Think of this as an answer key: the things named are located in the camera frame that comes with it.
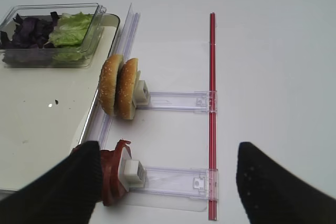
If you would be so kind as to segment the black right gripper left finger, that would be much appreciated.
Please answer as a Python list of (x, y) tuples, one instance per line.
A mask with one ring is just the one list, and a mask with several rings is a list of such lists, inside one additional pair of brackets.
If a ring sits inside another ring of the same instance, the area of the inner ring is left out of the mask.
[(89, 223), (101, 190), (100, 147), (88, 141), (1, 200), (1, 223)]

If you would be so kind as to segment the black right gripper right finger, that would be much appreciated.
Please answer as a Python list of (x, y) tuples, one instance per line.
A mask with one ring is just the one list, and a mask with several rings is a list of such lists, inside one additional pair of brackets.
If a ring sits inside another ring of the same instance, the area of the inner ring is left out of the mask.
[(335, 223), (335, 199), (251, 142), (238, 148), (236, 185), (250, 223)]

